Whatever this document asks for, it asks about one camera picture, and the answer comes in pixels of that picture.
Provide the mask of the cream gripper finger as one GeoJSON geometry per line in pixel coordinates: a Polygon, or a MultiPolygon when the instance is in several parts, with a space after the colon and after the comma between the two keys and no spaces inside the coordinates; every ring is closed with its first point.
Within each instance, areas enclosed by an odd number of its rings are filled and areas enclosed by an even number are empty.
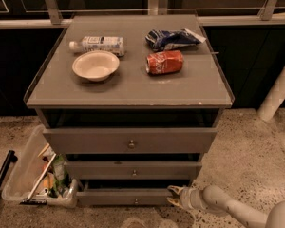
{"type": "Polygon", "coordinates": [[[181,191],[183,190],[183,187],[179,187],[179,186],[175,186],[175,185],[169,185],[169,186],[167,187],[167,189],[168,189],[170,192],[179,195],[179,194],[181,193],[181,191]]]}
{"type": "Polygon", "coordinates": [[[181,207],[181,203],[179,199],[168,197],[167,201],[176,207],[181,207]]]}

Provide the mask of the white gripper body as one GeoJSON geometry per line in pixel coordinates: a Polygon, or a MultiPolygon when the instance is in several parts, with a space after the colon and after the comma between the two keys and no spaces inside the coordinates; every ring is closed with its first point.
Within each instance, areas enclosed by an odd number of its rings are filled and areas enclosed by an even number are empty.
{"type": "Polygon", "coordinates": [[[205,209],[202,191],[185,187],[180,191],[180,204],[184,210],[205,209]]]}

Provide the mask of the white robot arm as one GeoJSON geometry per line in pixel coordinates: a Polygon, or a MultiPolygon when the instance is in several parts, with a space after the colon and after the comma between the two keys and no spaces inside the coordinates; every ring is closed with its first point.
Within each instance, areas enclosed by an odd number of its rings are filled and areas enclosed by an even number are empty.
{"type": "Polygon", "coordinates": [[[285,228],[285,201],[275,205],[269,214],[265,214],[231,198],[215,185],[203,190],[170,185],[168,190],[175,197],[168,197],[167,200],[186,211],[198,209],[217,216],[230,215],[245,228],[285,228]]]}

